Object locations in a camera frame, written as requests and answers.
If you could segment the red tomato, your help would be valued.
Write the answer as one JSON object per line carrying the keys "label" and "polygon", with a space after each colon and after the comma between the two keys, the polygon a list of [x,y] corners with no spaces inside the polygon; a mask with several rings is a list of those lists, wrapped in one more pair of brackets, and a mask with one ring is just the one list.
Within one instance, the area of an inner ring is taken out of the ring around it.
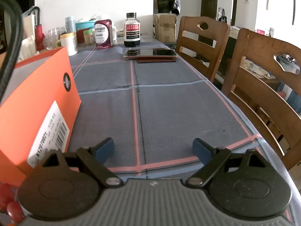
{"label": "red tomato", "polygon": [[13,223],[17,225],[25,218],[19,202],[15,201],[15,194],[8,184],[1,184],[1,213],[10,216]]}

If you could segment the orange cardboard box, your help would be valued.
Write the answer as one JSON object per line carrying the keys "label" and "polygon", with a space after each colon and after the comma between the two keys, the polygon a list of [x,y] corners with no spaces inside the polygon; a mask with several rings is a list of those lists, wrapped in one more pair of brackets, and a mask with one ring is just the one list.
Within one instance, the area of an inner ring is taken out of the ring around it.
{"label": "orange cardboard box", "polygon": [[1,100],[1,183],[17,188],[47,152],[66,152],[80,105],[66,48],[17,63]]}

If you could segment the near wooden chair right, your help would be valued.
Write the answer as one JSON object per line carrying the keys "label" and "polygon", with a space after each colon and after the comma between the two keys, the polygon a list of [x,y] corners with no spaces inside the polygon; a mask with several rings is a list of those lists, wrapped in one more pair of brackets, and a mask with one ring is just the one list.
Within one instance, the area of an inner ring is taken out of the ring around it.
{"label": "near wooden chair right", "polygon": [[[258,34],[246,28],[240,29],[222,86],[222,93],[243,111],[280,157],[286,169],[291,170],[300,162],[300,116],[276,91],[243,67],[244,61],[249,59],[300,94],[300,75],[285,71],[276,60],[276,56],[279,54],[289,54],[297,62],[300,62],[300,48],[293,44]],[[261,107],[279,128],[290,147],[287,153],[283,152],[265,122],[235,93],[236,88],[247,94]]]}

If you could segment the wooden chair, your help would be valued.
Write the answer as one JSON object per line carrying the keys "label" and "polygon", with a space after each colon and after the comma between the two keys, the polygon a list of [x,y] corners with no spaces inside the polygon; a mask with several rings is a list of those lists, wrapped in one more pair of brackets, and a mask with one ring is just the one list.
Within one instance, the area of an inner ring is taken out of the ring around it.
{"label": "wooden chair", "polygon": [[[179,34],[176,44],[176,53],[186,60],[191,66],[213,82],[220,66],[226,48],[231,27],[226,22],[198,16],[183,16],[180,21]],[[186,32],[196,34],[208,40],[215,41],[215,46],[192,39],[184,35]],[[188,49],[205,58],[209,65],[186,54],[183,49]]]}
{"label": "wooden chair", "polygon": [[[279,54],[289,54],[297,62],[300,62],[300,48],[293,44],[258,34],[246,28],[240,29],[222,86],[222,93],[243,111],[280,157],[286,169],[291,170],[300,162],[300,116],[276,91],[243,67],[244,61],[249,59],[300,94],[300,75],[285,71],[276,60],[276,56]],[[236,88],[247,94],[261,107],[279,128],[290,147],[287,153],[283,152],[265,122],[235,93]]]}

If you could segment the blue plaid tablecloth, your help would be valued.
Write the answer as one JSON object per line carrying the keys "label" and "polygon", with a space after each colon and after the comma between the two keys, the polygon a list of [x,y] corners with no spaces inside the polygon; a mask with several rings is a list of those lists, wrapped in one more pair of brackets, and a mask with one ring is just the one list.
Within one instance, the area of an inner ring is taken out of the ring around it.
{"label": "blue plaid tablecloth", "polygon": [[69,151],[107,137],[114,155],[106,166],[122,179],[186,180],[202,167],[192,142],[242,153],[256,149],[292,191],[285,217],[300,225],[300,193],[273,149],[247,117],[182,58],[138,63],[124,58],[123,44],[106,50],[83,45],[70,57],[81,105]]}

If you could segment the white paper bag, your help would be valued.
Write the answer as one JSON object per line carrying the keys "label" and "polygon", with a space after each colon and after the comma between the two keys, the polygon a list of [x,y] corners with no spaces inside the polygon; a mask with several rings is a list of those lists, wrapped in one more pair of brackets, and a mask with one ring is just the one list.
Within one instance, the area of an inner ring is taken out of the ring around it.
{"label": "white paper bag", "polygon": [[31,58],[37,53],[35,42],[35,15],[31,14],[27,17],[24,17],[23,24],[24,35],[17,62]]}

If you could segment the far wooden chair right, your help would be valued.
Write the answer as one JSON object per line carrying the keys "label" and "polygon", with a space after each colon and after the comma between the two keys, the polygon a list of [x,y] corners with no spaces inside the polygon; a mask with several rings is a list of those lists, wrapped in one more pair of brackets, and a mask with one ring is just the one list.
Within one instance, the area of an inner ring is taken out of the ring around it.
{"label": "far wooden chair right", "polygon": [[[176,44],[176,53],[186,60],[191,66],[213,82],[220,66],[226,48],[231,27],[226,22],[198,16],[183,16],[180,21],[179,34]],[[192,39],[184,35],[186,32],[196,34],[208,40],[215,41],[215,46]],[[188,49],[205,58],[209,65],[186,54],[183,49]]]}

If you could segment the white yellow lidded cup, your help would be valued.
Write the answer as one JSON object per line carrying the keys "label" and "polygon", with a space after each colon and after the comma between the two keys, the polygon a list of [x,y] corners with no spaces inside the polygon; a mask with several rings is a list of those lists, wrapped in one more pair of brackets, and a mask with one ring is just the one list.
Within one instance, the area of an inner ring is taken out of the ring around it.
{"label": "white yellow lidded cup", "polygon": [[77,54],[78,49],[75,32],[60,35],[60,39],[56,42],[56,47],[66,47],[69,56]]}

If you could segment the red folded umbrella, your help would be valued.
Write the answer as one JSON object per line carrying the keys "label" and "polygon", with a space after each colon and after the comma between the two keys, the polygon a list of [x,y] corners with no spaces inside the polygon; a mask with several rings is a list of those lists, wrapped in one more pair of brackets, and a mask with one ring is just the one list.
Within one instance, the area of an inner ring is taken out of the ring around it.
{"label": "red folded umbrella", "polygon": [[43,34],[42,25],[40,23],[40,8],[35,6],[33,8],[33,11],[35,12],[35,19],[36,19],[35,42],[36,42],[37,50],[40,52],[44,50],[43,40],[45,38],[45,35]]}

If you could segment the smartphone in brown case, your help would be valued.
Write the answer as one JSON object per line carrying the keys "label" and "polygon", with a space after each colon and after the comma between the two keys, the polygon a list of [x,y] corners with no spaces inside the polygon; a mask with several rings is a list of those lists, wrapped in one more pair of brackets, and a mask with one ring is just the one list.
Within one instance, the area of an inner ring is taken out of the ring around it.
{"label": "smartphone in brown case", "polygon": [[127,50],[124,55],[127,60],[138,63],[176,62],[178,56],[174,50],[164,48]]}

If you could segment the teal plastic container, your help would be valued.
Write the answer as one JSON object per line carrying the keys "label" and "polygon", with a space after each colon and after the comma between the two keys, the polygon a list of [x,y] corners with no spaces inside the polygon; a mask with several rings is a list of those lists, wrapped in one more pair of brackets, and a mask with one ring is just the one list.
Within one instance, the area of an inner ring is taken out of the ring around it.
{"label": "teal plastic container", "polygon": [[75,23],[75,29],[78,30],[85,30],[85,29],[93,29],[95,21],[81,21]]}

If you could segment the purple vitamin bottle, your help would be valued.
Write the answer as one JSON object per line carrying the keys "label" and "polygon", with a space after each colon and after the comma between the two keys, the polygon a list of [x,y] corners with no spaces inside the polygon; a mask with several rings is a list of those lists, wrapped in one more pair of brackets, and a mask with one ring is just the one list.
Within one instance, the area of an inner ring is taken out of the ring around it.
{"label": "purple vitamin bottle", "polygon": [[94,32],[97,50],[113,46],[112,21],[110,19],[96,21],[94,23]]}

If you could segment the dark supplement bottle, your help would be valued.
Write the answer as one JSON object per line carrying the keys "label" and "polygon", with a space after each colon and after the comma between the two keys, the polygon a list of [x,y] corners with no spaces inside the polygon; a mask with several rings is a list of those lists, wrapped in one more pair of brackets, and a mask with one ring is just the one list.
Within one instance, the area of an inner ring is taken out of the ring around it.
{"label": "dark supplement bottle", "polygon": [[127,13],[127,19],[123,23],[123,40],[125,47],[140,45],[140,21],[136,13]]}

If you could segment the brown cardboard box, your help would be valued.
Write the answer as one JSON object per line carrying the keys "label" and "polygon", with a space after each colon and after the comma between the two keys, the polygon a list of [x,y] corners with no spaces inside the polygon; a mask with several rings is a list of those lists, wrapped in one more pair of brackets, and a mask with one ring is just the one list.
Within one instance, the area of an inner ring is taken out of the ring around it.
{"label": "brown cardboard box", "polygon": [[176,42],[176,15],[171,13],[159,13],[153,15],[155,38],[162,43]]}

